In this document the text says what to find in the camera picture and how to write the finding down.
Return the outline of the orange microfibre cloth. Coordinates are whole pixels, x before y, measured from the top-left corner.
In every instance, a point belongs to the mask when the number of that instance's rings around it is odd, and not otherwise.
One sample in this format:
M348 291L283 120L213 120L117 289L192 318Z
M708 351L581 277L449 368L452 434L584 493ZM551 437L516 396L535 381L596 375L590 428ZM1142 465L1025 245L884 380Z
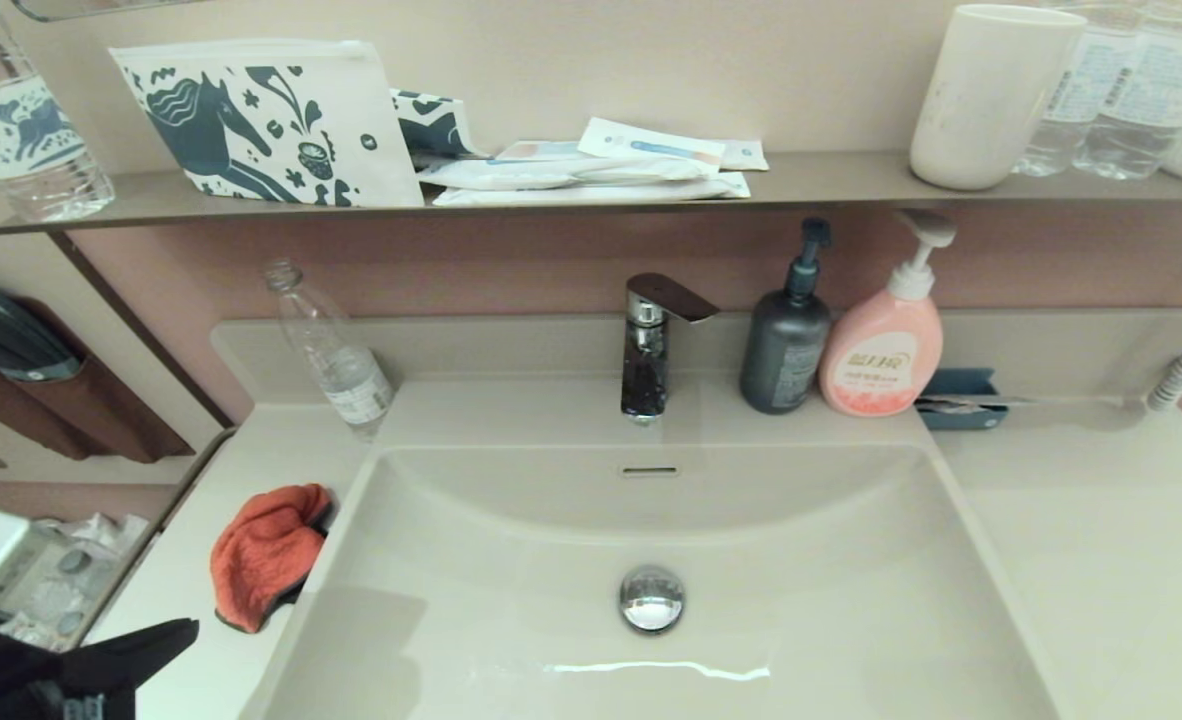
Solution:
M215 615L243 634L296 601L327 538L335 497L322 484L284 486L243 502L212 547Z

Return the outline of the chrome faucet lever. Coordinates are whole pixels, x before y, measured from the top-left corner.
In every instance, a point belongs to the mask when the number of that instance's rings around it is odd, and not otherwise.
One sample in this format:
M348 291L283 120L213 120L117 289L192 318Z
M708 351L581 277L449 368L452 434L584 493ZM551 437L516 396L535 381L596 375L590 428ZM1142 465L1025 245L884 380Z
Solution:
M719 313L716 305L669 275L641 273L626 281L626 322L637 327L661 327L673 316L700 323Z

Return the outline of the chrome faucet body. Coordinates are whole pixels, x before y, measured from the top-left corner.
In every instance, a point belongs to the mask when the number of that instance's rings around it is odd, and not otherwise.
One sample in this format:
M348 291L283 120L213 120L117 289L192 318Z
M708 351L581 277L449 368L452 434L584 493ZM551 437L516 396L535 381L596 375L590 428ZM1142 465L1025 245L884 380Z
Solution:
M621 413L635 424L654 424L668 401L668 318L655 301L626 293Z

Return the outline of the white sink basin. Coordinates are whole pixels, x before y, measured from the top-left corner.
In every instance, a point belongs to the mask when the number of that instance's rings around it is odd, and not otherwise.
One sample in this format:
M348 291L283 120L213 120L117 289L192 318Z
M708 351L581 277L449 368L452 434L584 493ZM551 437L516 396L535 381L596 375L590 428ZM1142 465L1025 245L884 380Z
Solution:
M621 618L673 570L670 633ZM240 720L1061 720L914 445L400 448Z

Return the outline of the dark grey slipper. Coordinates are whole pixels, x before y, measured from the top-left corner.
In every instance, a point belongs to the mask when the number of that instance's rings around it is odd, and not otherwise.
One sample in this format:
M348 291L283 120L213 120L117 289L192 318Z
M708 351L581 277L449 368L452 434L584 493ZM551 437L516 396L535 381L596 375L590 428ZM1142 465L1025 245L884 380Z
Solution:
M0 291L0 372L12 381L66 381L83 367L83 356L61 340L46 322Z

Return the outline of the white pouch blue horse print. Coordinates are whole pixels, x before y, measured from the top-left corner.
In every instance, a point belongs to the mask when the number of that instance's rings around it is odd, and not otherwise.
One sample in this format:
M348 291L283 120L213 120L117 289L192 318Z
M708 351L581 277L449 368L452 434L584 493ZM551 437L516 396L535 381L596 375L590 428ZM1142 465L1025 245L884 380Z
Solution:
M423 205L372 44L238 38L110 54L199 192L330 208Z

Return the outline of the blue deer label water bottle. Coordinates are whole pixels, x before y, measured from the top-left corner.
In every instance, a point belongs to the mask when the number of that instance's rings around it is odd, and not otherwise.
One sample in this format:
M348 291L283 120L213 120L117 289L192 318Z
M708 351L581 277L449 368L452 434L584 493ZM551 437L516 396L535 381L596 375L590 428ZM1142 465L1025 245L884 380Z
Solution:
M18 218L89 218L116 199L113 183L76 131L0 5L0 192Z

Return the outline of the white crinkled plastic packet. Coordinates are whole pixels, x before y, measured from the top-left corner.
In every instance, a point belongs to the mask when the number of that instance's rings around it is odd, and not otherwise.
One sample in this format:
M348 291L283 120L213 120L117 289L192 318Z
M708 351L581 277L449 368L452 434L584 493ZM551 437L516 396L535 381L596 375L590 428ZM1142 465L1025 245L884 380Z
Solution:
M426 184L449 190L535 192L579 186L632 186L713 179L716 171L682 158L457 160L418 170Z

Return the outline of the white packet blue toothbrush print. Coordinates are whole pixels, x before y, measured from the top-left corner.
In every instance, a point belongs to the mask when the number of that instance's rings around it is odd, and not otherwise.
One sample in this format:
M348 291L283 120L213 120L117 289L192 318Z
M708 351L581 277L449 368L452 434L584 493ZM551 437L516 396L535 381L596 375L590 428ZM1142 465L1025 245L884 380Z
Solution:
M597 117L587 122L576 149L595 158L678 158L710 170L719 170L725 155L723 142L668 135Z

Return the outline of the blue soap tray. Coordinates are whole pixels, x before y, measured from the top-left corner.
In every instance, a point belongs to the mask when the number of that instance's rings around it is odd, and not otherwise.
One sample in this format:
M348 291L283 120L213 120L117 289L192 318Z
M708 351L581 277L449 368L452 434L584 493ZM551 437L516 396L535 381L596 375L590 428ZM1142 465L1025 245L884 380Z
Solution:
M926 384L926 395L998 396L994 368L942 368ZM992 430L1004 423L1009 410L1004 406L981 406L979 410L952 414L930 409L920 398L916 411L929 430Z

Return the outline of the thin silver packet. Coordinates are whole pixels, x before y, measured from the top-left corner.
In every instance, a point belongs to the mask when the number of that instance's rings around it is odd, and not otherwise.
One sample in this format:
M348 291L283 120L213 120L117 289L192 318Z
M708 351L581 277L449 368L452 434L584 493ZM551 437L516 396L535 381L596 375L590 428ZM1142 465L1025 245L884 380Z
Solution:
M999 413L1009 407L1035 404L1034 398L1006 395L921 395L914 401L918 411L949 415Z

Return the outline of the white plastic cup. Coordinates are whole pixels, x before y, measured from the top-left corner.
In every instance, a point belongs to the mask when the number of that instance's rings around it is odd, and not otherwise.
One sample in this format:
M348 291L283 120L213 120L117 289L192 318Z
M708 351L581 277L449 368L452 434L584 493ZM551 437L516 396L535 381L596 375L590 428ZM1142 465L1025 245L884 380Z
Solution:
M1006 181L1086 28L1040 6L953 9L908 151L915 176L956 192Z

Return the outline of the clear water bottle white label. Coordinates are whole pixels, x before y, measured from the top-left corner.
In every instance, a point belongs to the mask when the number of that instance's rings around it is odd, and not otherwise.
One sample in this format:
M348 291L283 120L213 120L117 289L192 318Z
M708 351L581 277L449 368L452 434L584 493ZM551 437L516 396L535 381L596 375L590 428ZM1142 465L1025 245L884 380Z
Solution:
M1132 54L1072 166L1116 181L1148 179L1181 132L1182 0L1147 0Z
M1022 176L1048 177L1072 166L1091 123L1111 95L1131 53L1138 5L1134 0L1033 0L1033 4L1086 19L1084 35L1045 106L1043 122L1012 168Z

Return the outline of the dark brown wall trim strip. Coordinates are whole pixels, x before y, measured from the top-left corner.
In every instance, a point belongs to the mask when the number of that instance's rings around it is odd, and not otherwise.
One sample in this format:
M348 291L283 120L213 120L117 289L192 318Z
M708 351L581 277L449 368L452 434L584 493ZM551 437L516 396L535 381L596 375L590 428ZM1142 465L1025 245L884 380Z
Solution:
M61 231L48 231L44 232L44 234L50 238L50 241L53 246L56 246L56 249L61 252L61 255L66 258L76 272L79 272L79 274L84 278L84 281L95 290L97 296L99 296L103 301L106 301L108 306L112 309L115 314L119 316L121 322L126 324L126 327L134 332L134 336L137 337L149 351L151 351L152 356L160 361L167 372L170 372L173 378L178 381L181 387L189 393L189 396L194 401L197 401L199 406L202 406L203 410L208 415L212 415L212 419L217 421L217 424L220 424L222 429L229 430L230 428L235 428L235 421L230 419L230 416L227 415L225 410L222 410L221 407L212 400L210 396L208 396L208 393L206 393L204 389L202 389L201 385L194 381L190 372L188 372L188 370L178 363L178 359L175 359L175 357L165 350L165 346L162 345L155 333L152 333L151 329L147 327L147 323L139 319L138 314L134 313L134 309L130 307L124 297L121 296L121 293L117 292L110 283L108 283L108 279L98 272L93 262L89 260L87 255L79 249L73 238Z

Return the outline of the taupe wall shelf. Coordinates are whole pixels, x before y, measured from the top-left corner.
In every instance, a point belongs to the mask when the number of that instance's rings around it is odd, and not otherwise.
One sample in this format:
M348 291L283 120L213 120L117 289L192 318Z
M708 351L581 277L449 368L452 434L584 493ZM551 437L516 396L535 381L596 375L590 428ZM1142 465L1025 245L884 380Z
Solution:
M227 199L199 192L176 171L125 174L113 179L117 197L91 218L71 222L28 222L6 218L4 234L52 233L83 229L147 227L147 225L242 222L253 219L293 218L468 218L470 208L439 208L434 192L422 205L400 208L332 208L320 205L280 205L256 199ZM1112 208L1182 208L1182 179L1164 173L1141 181L1115 181L1082 171L1047 179L1011 176L983 192L944 190L917 179L902 153L773 153L769 170L748 177L751 197L684 202L559 202L559 205L504 205L504 215L530 214L649 214L702 213L702 210L806 210L846 206L886 208L947 208L949 205L1102 205Z

